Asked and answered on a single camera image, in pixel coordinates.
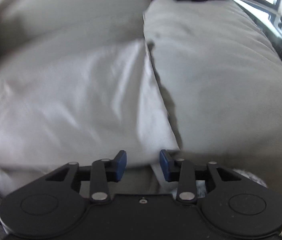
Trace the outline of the white t-shirt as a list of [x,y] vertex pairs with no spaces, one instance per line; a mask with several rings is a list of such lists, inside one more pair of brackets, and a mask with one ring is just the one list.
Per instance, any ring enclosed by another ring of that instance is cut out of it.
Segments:
[[178,144],[146,43],[111,44],[48,59],[25,51],[0,65],[0,193],[66,163],[127,152],[157,163]]

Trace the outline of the grey sofa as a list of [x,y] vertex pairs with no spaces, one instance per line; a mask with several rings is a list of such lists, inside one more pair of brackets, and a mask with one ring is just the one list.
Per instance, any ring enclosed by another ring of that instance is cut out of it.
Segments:
[[[89,29],[107,39],[136,38],[151,0],[0,0],[0,118],[12,84],[22,70],[96,45]],[[42,173],[37,166],[6,162],[0,150],[0,194],[6,195]]]

